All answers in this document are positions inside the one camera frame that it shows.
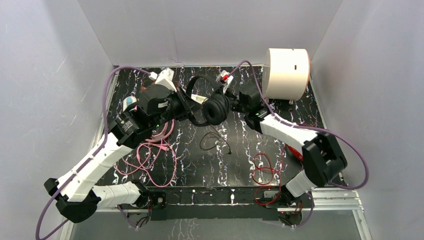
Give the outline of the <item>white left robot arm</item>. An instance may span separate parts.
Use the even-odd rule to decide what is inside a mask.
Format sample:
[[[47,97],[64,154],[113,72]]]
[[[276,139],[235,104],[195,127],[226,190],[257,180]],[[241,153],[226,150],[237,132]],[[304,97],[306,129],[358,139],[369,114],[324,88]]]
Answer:
[[[73,223],[90,218],[97,209],[122,204],[144,208],[151,195],[138,180],[129,183],[98,186],[98,180],[124,156],[137,148],[153,131],[171,120],[194,117],[201,110],[179,87],[168,89],[153,84],[127,106],[109,125],[109,129],[83,160],[62,177],[49,178],[44,187],[56,201],[59,213]]]

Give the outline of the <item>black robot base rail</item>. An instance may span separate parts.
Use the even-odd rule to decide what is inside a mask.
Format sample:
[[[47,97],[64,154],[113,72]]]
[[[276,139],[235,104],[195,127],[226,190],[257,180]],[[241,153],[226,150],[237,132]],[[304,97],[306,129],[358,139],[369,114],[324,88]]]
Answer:
[[[293,198],[277,187],[143,187],[129,213],[152,211],[152,221],[176,219],[260,219],[299,224],[312,206],[307,194]]]

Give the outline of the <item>black on-ear headphones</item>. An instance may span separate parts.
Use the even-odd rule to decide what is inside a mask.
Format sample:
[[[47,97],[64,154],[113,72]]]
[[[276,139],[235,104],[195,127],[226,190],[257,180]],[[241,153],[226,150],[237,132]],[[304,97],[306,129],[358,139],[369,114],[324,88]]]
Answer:
[[[209,84],[213,87],[214,92],[208,98],[208,100],[202,104],[201,110],[205,122],[198,122],[193,113],[189,117],[189,120],[196,127],[206,127],[210,125],[217,126],[227,119],[230,111],[230,100],[227,96],[225,96],[224,93],[225,85],[221,82],[217,82],[209,76],[195,75],[190,79],[185,90],[185,93],[190,100],[193,100],[193,88],[199,79],[205,79],[207,82],[209,82]]]

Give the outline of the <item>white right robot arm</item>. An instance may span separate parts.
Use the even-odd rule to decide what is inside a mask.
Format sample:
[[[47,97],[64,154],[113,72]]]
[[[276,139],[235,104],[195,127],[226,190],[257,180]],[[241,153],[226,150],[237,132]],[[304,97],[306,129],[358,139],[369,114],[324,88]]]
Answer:
[[[317,187],[324,187],[348,163],[335,136],[320,131],[307,129],[272,115],[262,104],[256,86],[243,84],[237,95],[224,88],[229,97],[230,109],[244,114],[245,123],[261,134],[274,137],[296,150],[303,159],[303,170],[284,184],[282,202],[288,207],[295,207],[302,195]]]

